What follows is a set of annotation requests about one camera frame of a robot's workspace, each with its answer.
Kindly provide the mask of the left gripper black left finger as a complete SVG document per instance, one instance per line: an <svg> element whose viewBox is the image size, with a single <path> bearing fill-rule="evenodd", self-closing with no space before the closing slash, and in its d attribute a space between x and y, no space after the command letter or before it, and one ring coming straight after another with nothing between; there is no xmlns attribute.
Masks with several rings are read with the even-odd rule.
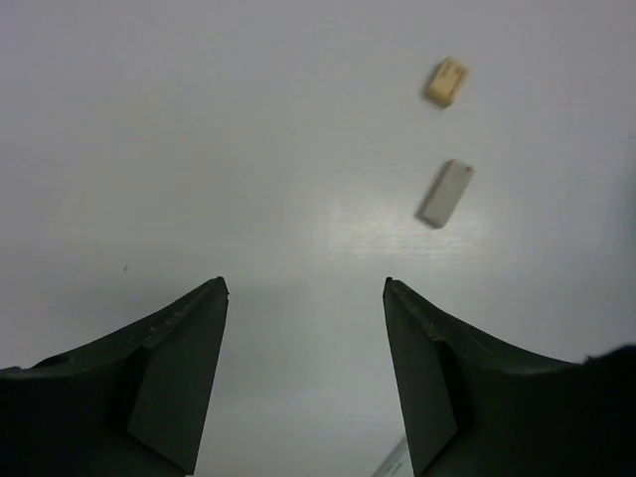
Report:
<svg viewBox="0 0 636 477"><path fill-rule="evenodd" d="M3 369L2 474L193 475L228 305L217 277L86 345Z"/></svg>

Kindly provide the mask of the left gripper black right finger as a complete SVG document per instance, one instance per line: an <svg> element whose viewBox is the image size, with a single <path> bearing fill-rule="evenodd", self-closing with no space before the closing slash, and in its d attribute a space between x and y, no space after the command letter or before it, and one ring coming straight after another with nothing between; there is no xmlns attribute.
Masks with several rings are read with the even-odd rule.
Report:
<svg viewBox="0 0 636 477"><path fill-rule="evenodd" d="M635 349L570 363L506 343L388 278L384 309L417 476L631 476Z"/></svg>

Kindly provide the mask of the beige eraser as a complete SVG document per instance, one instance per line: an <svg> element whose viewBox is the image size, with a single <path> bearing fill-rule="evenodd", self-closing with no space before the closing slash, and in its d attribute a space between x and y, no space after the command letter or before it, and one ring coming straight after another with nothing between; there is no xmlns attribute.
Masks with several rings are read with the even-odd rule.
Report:
<svg viewBox="0 0 636 477"><path fill-rule="evenodd" d="M434 229L444 228L466 192L475 168L458 159L445 161L426 192L415 217Z"/></svg>

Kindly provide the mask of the small yellow eraser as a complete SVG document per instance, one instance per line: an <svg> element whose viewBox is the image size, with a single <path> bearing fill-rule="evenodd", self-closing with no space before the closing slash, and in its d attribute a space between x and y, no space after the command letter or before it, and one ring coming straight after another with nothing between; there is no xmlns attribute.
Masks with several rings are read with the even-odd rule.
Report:
<svg viewBox="0 0 636 477"><path fill-rule="evenodd" d="M453 57L446 57L438 66L424 97L440 108L450 106L464 87L471 69Z"/></svg>

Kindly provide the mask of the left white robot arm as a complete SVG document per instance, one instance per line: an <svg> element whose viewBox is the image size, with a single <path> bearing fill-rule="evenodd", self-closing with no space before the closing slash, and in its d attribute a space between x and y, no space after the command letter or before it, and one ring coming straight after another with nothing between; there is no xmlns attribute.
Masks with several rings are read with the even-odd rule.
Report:
<svg viewBox="0 0 636 477"><path fill-rule="evenodd" d="M404 438L381 476L631 476L635 349L541 356L383 293ZM194 473L229 305L222 278L29 369L1 373L5 476Z"/></svg>

